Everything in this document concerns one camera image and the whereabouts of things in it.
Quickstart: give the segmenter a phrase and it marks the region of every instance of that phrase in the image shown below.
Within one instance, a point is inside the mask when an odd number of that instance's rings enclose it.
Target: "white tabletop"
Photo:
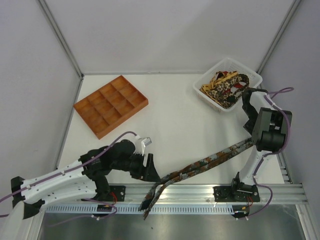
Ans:
[[[154,154],[154,164],[160,177],[221,151],[250,135],[243,129],[247,116],[239,105],[229,113],[218,113],[200,100],[192,88],[199,74],[125,75],[149,100],[149,105],[119,127],[98,139],[79,114],[74,111],[61,155],[59,168],[74,161],[91,149],[109,145],[126,131],[141,137],[151,137],[147,153]],[[117,75],[87,75],[78,100],[107,84]],[[184,180],[181,184],[230,184],[246,163],[251,148],[205,173]],[[112,170],[107,176],[113,184],[137,184],[128,172]],[[258,172],[258,182],[283,184],[284,180],[274,156],[265,169]]]

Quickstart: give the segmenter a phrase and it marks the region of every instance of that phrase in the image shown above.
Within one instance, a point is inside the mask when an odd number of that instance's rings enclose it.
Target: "white plastic basket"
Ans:
[[[242,102],[240,98],[232,107],[225,109],[200,91],[202,85],[210,83],[211,79],[215,76],[216,72],[219,71],[238,71],[239,74],[246,74],[249,77],[249,86],[251,88],[256,88],[262,83],[262,77],[255,71],[251,70],[250,68],[231,58],[227,57],[223,59],[222,61],[214,65],[209,71],[207,71],[199,80],[197,80],[193,84],[193,88],[199,96],[199,98],[204,100],[210,107],[212,107],[214,110],[218,112],[231,112],[239,103]]]

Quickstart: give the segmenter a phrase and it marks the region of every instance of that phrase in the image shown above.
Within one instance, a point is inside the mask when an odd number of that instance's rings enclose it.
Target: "orange compartment tray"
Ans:
[[[148,99],[121,75],[73,107],[101,139],[148,103]]]

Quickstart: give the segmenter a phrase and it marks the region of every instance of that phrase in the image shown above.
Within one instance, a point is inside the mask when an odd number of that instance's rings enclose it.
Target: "white wall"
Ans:
[[[256,70],[293,0],[47,0],[87,73]]]
[[[1,198],[53,169],[79,78],[35,0],[2,0],[0,34]]]
[[[265,66],[265,87],[278,95],[280,107],[292,111],[292,135],[285,151],[293,180],[302,183],[320,223],[320,1],[303,1]]]

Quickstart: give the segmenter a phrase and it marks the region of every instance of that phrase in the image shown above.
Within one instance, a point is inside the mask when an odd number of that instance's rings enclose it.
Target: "purple cable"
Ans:
[[[270,191],[270,198],[268,200],[268,202],[258,211],[250,214],[249,216],[253,216],[253,215],[256,215],[257,213],[260,213],[263,209],[265,209],[266,207],[268,207],[272,201],[272,198],[274,196],[274,192],[272,191],[272,189],[269,187],[269,186],[266,186],[266,185],[263,185],[263,184],[259,184],[257,183],[257,180],[255,178],[255,176],[257,175],[257,172],[260,168],[260,166],[262,165],[262,163],[264,162],[264,158],[267,157],[267,156],[270,156],[270,155],[276,155],[276,154],[279,154],[281,153],[288,145],[288,142],[289,142],[289,138],[290,138],[290,133],[291,133],[291,130],[290,130],[290,122],[289,122],[289,119],[288,119],[288,116],[285,114],[284,111],[282,111],[282,109],[280,109],[278,106],[276,106],[269,98],[268,98],[268,95],[270,94],[273,94],[273,96],[271,97],[274,98],[276,95],[278,94],[283,94],[283,93],[288,93],[288,92],[291,92],[293,91],[294,88],[293,87],[286,87],[286,88],[283,88],[279,91],[274,91],[274,92],[268,92],[266,95],[264,95],[264,99],[274,108],[276,109],[277,111],[279,111],[283,117],[284,117],[284,120],[285,120],[285,123],[286,123],[286,127],[287,127],[287,134],[286,134],[286,137],[284,139],[284,144],[282,146],[282,148],[279,150],[279,151],[276,151],[276,152],[269,152],[269,153],[266,153],[262,156],[261,160],[259,161],[258,165],[256,166],[254,172],[253,172],[253,181],[254,181],[254,184],[257,185],[258,187],[262,187],[262,188],[266,188],[266,189],[269,189]]]
[[[83,215],[79,215],[79,216],[74,216],[74,217],[71,217],[67,220],[63,220],[63,221],[60,221],[58,223],[55,223],[55,224],[51,224],[51,225],[48,225],[49,228],[52,228],[52,227],[55,227],[55,226],[58,226],[60,224],[65,224],[65,223],[68,223],[70,221],[73,221],[73,220],[76,220],[76,219],[81,219],[81,218],[93,218],[93,219],[107,219],[107,218],[110,218],[112,217],[113,215],[115,215],[117,212],[118,212],[118,209],[115,205],[113,204],[109,204],[109,203],[106,203],[106,202],[103,202],[103,201],[97,201],[97,200],[93,200],[93,199],[89,199],[89,198],[86,198],[85,200],[87,201],[90,201],[90,202],[93,202],[93,203],[98,203],[98,204],[103,204],[103,205],[108,205],[110,207],[112,207],[115,211],[113,213],[110,213],[106,216],[93,216],[93,215],[88,215],[88,214],[83,214]]]
[[[76,169],[82,168],[82,167],[84,167],[84,166],[92,163],[93,161],[95,161],[96,159],[98,159],[99,157],[101,157],[103,154],[105,154],[106,151],[108,151],[113,145],[115,145],[115,143],[116,143],[119,139],[121,139],[124,135],[127,135],[127,134],[133,134],[134,136],[137,136],[137,134],[136,134],[135,132],[133,132],[133,131],[126,131],[126,132],[122,133],[122,134],[121,134],[120,136],[118,136],[105,150],[103,150],[102,152],[100,152],[97,156],[95,156],[94,158],[90,159],[89,161],[86,161],[85,163],[83,163],[83,164],[81,164],[81,165],[79,165],[79,166],[75,166],[75,167],[73,167],[73,168],[70,168],[70,169],[64,171],[64,173],[70,173],[71,171],[74,171],[74,170],[76,170]],[[36,182],[30,184],[30,187],[34,187],[34,186],[36,186],[36,185],[38,185],[38,184],[41,184],[41,183],[43,183],[43,182],[45,182],[45,181],[48,181],[48,180],[51,180],[51,179],[53,179],[53,178],[55,178],[55,177],[57,177],[57,176],[60,176],[60,175],[62,175],[62,172],[58,172],[58,173],[53,174],[53,175],[51,175],[51,176],[48,176],[48,177],[46,177],[46,178],[44,178],[44,179],[41,179],[41,180],[39,180],[39,181],[36,181]],[[21,188],[21,189],[19,189],[19,190],[17,190],[17,191],[14,191],[13,193],[11,193],[11,194],[9,194],[9,195],[7,195],[7,196],[4,196],[3,198],[0,199],[0,203],[2,203],[4,200],[6,200],[6,199],[8,199],[8,198],[10,198],[10,197],[13,197],[14,195],[16,195],[16,194],[18,194],[18,193],[21,193],[22,191],[27,190],[27,189],[28,189],[27,187],[23,187],[23,188]],[[8,214],[0,215],[0,218],[5,218],[5,217],[7,217],[7,216],[8,216]]]

